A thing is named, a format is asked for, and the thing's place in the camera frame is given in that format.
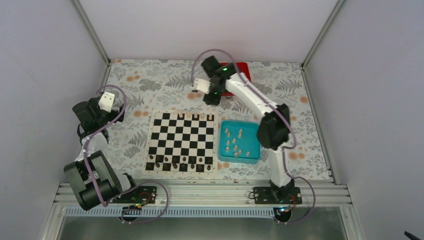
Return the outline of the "dark chess pieces row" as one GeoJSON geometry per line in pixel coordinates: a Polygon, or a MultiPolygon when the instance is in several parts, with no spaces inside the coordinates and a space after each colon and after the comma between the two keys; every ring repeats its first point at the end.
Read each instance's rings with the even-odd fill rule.
{"type": "Polygon", "coordinates": [[[152,155],[144,165],[145,171],[162,173],[212,173],[214,160],[211,156],[152,155]]]}

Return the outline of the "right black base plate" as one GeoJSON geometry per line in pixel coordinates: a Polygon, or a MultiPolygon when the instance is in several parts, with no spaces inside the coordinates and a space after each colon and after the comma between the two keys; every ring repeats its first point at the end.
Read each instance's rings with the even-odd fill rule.
{"type": "Polygon", "coordinates": [[[248,198],[254,200],[256,205],[300,205],[303,203],[299,187],[293,187],[283,198],[277,199],[272,195],[271,187],[257,186],[248,194],[248,198]]]}

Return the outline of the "teal tray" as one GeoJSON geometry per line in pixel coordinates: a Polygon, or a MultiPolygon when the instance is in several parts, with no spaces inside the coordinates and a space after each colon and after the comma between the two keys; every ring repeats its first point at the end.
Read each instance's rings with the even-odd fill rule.
{"type": "Polygon", "coordinates": [[[221,162],[255,165],[261,158],[258,129],[259,124],[255,122],[223,120],[219,132],[218,159],[221,162]]]}

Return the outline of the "light chess pieces in tray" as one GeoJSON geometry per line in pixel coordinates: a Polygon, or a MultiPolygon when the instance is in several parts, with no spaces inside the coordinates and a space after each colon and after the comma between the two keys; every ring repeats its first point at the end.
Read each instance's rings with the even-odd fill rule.
{"type": "Polygon", "coordinates": [[[249,136],[242,128],[226,127],[223,131],[223,156],[226,157],[246,157],[252,152],[249,136]]]}

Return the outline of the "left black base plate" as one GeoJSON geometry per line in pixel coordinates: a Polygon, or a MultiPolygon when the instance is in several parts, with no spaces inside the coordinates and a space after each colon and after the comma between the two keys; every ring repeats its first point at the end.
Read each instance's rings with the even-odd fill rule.
{"type": "Polygon", "coordinates": [[[139,186],[135,190],[121,195],[121,197],[112,200],[112,203],[117,204],[154,204],[156,200],[156,186],[139,186]]]}

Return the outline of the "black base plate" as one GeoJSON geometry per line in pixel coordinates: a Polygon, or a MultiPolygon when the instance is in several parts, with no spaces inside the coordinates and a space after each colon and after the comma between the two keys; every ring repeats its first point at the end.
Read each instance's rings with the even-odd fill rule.
{"type": "Polygon", "coordinates": [[[154,204],[156,200],[156,186],[139,186],[135,190],[121,195],[121,197],[112,200],[112,203],[117,204],[154,204]]]}
{"type": "Polygon", "coordinates": [[[254,200],[256,205],[300,205],[303,203],[299,187],[293,187],[283,198],[277,199],[272,195],[271,187],[257,186],[248,194],[248,198],[254,200]]]}

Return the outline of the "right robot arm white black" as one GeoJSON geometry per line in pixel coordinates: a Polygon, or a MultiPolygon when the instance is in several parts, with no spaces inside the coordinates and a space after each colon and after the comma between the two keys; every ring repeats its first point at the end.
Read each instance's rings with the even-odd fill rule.
{"type": "Polygon", "coordinates": [[[261,146],[268,150],[270,196],[274,202],[284,203],[295,186],[293,178],[288,176],[284,168],[284,154],[281,149],[293,132],[289,123],[289,107],[268,99],[243,72],[239,72],[235,63],[222,65],[214,56],[210,56],[202,61],[201,67],[208,79],[197,78],[194,88],[204,93],[205,104],[219,105],[222,94],[227,91],[239,98],[260,118],[256,137],[261,146]]]}

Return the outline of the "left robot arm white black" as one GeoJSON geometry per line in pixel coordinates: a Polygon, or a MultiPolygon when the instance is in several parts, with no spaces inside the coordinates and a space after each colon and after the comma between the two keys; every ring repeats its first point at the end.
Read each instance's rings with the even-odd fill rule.
{"type": "Polygon", "coordinates": [[[134,179],[128,173],[116,173],[103,152],[109,144],[107,124],[124,120],[124,107],[112,108],[114,99],[105,92],[72,108],[80,121],[77,135],[81,150],[63,171],[78,204],[85,211],[118,195],[128,203],[139,197],[140,190],[134,179]]]}

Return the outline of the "aluminium rail frame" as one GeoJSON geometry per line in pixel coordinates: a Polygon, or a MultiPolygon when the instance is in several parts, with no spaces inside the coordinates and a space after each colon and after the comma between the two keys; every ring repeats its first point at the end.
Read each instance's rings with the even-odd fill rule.
{"type": "MultiPolygon", "coordinates": [[[[154,206],[162,207],[253,207],[255,202],[248,198],[254,187],[266,187],[266,180],[161,180],[165,186],[157,188],[154,206]]],[[[345,185],[328,181],[312,181],[309,187],[304,181],[296,181],[303,203],[309,207],[340,207],[352,204],[345,185]]]]}

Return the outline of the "red square box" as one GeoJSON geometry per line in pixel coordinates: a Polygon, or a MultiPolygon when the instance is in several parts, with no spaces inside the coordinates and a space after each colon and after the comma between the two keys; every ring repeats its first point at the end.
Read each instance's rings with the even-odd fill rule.
{"type": "MultiPolygon", "coordinates": [[[[245,74],[245,76],[247,77],[248,81],[251,82],[251,75],[250,75],[250,71],[249,71],[249,67],[248,64],[246,62],[236,62],[237,67],[239,68],[239,70],[245,74]]],[[[222,96],[226,97],[226,98],[231,98],[232,96],[234,96],[233,93],[229,92],[229,91],[225,91],[222,96]]]]}

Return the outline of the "black white chessboard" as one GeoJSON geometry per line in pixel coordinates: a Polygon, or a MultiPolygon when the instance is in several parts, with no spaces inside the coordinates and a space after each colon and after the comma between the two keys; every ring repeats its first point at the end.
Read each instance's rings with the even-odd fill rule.
{"type": "Polygon", "coordinates": [[[214,112],[155,109],[150,117],[141,172],[154,177],[213,179],[218,175],[218,137],[219,120],[214,112]],[[212,120],[208,120],[209,114],[213,115],[212,120]],[[210,173],[146,171],[149,155],[213,157],[214,170],[210,173]]]}

